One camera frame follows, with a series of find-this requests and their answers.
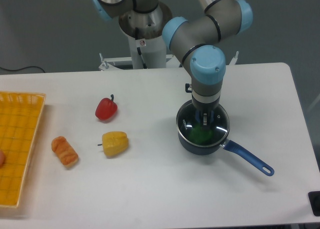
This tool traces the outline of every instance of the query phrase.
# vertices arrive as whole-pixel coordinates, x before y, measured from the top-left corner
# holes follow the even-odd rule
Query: toy bread
[[[78,154],[63,136],[53,139],[51,148],[66,168],[70,168],[77,163]]]

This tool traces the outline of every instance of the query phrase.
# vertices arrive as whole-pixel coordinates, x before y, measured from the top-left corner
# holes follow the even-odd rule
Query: yellow basket
[[[0,91],[0,207],[19,205],[46,94]]]

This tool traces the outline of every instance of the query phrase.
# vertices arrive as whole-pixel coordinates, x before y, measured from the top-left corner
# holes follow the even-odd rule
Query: saucepan handle
[[[261,172],[263,172],[269,177],[271,177],[275,173],[275,170],[271,166],[269,166],[268,164],[260,160],[258,157],[253,155],[250,151],[246,150],[244,147],[242,147],[238,143],[235,143],[232,140],[226,140],[222,147],[226,151],[238,154],[248,163],[259,169]]]

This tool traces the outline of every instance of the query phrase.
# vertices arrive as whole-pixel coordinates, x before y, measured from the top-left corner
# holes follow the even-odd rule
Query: gray floor
[[[203,15],[197,0],[161,1],[174,17],[193,21]],[[217,46],[227,61],[240,51],[239,64],[290,66],[320,164],[320,102],[312,104],[320,94],[320,0],[246,1],[254,12],[252,27]],[[102,21],[91,0],[0,0],[0,67],[37,65],[48,73],[95,71],[99,52],[108,58],[130,55],[118,21]]]

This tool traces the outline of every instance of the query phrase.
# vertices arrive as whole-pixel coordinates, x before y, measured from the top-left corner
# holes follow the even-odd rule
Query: saucepan
[[[227,139],[230,131],[229,117],[220,104],[208,115],[206,125],[201,118],[200,111],[194,107],[192,100],[184,103],[176,115],[179,140],[189,152],[208,155],[223,148],[239,155],[269,177],[275,173],[271,166],[241,145]]]

